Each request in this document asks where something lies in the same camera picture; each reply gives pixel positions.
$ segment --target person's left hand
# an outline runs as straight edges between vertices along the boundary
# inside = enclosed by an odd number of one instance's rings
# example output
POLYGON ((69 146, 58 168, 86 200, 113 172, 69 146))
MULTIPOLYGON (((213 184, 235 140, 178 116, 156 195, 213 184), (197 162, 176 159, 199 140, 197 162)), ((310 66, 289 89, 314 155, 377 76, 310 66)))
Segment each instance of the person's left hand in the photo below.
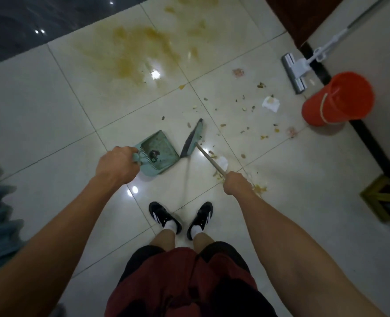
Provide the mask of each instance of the person's left hand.
POLYGON ((135 147, 114 147, 99 159, 95 176, 117 188, 131 182, 140 170, 139 164, 132 160, 132 154, 137 152, 135 147))

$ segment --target white sock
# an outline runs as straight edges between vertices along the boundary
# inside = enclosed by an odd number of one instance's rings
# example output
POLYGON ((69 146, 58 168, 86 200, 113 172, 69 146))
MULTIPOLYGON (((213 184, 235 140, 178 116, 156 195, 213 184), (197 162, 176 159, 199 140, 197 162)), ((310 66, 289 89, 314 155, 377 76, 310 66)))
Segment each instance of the white sock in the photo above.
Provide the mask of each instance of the white sock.
POLYGON ((170 229, 175 234, 177 233, 177 224, 174 222, 173 219, 166 222, 163 229, 170 229))
POLYGON ((197 234, 199 234, 200 232, 203 232, 201 226, 192 226, 192 228, 191 228, 191 237, 192 237, 192 240, 193 240, 193 239, 195 238, 195 236, 196 236, 197 234))

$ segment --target tile floor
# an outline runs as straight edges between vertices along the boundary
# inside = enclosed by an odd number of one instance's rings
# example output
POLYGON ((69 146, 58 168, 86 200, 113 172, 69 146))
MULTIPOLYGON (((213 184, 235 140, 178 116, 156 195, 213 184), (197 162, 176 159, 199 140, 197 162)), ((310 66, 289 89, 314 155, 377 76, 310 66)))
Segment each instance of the tile floor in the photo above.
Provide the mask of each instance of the tile floor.
MULTIPOLYGON (((0 63, 0 166, 4 182, 17 187, 5 202, 25 222, 22 238, 79 193, 106 149, 162 129, 180 151, 188 123, 201 117, 203 147, 267 187, 262 197, 306 229, 390 316, 390 226, 358 195, 381 171, 349 124, 305 124, 301 106, 322 85, 311 75, 308 92, 293 94, 280 57, 300 54, 283 32, 264 0, 148 0, 0 63), (245 75, 236 78, 238 68, 245 75), (277 113, 261 107, 268 95, 280 99, 277 113)), ((289 316, 237 203, 213 173, 195 153, 161 176, 138 175, 122 187, 61 298, 69 316, 103 315, 133 251, 159 232, 148 215, 153 200, 185 223, 211 201, 207 232, 236 247, 278 315, 289 316)), ((191 246, 183 234, 177 245, 191 246)))

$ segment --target bucket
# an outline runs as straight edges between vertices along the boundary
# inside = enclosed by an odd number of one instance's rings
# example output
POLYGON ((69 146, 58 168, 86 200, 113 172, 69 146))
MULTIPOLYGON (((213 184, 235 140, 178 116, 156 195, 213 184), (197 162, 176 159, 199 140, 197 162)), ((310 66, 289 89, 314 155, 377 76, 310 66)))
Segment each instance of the bucket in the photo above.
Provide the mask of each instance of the bucket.
POLYGON ((304 102, 302 116, 310 125, 319 127, 362 119, 373 105, 374 92, 369 82, 354 72, 342 72, 304 102))

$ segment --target person's left arm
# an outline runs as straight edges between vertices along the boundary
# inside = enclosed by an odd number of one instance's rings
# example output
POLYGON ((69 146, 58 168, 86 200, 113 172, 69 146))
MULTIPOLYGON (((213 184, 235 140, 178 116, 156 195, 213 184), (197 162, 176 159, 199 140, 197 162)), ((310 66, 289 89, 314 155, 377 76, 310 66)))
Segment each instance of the person's left arm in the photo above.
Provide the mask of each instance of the person's left arm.
POLYGON ((139 172, 137 151, 115 147, 102 156, 84 190, 0 269, 0 316, 50 314, 105 204, 139 172))

